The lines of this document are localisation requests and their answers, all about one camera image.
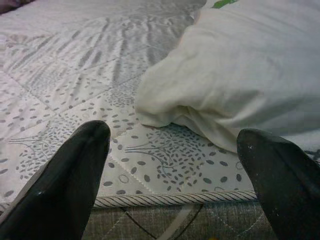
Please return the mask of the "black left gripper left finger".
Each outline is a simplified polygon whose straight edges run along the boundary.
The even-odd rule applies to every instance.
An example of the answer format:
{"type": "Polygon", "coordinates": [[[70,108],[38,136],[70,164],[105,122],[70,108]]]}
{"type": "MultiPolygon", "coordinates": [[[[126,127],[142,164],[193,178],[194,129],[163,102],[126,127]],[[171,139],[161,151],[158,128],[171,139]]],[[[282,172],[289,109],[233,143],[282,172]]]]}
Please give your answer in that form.
{"type": "Polygon", "coordinates": [[[21,189],[0,217],[3,240],[80,240],[110,149],[101,120],[82,124],[21,189]]]}

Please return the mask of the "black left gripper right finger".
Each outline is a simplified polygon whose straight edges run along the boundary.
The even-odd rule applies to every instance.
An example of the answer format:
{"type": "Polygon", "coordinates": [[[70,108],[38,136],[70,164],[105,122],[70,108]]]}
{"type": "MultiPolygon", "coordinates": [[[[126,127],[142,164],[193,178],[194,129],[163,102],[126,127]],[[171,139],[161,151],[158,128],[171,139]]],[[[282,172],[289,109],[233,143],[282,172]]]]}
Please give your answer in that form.
{"type": "Polygon", "coordinates": [[[237,154],[279,240],[320,238],[320,166],[299,146],[258,129],[242,129],[237,154]]]}

